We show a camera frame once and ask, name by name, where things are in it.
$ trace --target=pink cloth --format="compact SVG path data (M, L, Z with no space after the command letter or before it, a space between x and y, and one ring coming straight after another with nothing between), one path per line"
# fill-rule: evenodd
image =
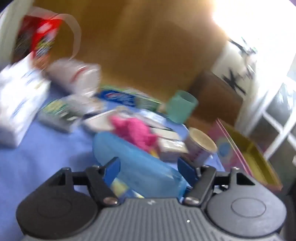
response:
M149 152L155 145L158 136L150 132L150 128L137 118L122 119L111 116L110 121L115 127L114 133L140 149Z

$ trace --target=green cup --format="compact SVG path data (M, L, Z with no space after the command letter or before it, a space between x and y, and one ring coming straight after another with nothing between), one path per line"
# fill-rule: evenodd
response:
M168 118L178 124L183 124L198 105L198 100L186 91L178 90L166 104Z

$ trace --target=tan lid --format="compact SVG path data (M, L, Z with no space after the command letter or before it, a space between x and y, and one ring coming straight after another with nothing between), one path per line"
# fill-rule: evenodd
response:
M205 133L202 131L196 129L196 128L189 128L189 135L191 139L200 147L205 149L206 151L209 151L211 153L217 152L218 148L215 144L215 142Z

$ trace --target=blue tablecloth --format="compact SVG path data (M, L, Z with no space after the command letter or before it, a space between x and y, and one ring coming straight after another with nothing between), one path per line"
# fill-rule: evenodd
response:
M63 91L52 86L46 102L63 96ZM113 109L117 104L108 102L107 105L108 109ZM183 125L168 121L167 126L182 138L188 134ZM62 167L83 171L96 164L92 156L92 135L82 126L72 134L65 134L42 125L36 119L18 148L0 147L0 161L0 241L22 239L23 234L15 218L16 208L51 175Z

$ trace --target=gray gripper base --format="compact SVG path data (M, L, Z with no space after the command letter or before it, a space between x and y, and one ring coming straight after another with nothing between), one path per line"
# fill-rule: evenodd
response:
M64 241L281 241L273 234L260 239L241 239L210 224L202 211L181 205L177 199L126 199L105 208L80 234ZM25 236L23 241L41 241Z

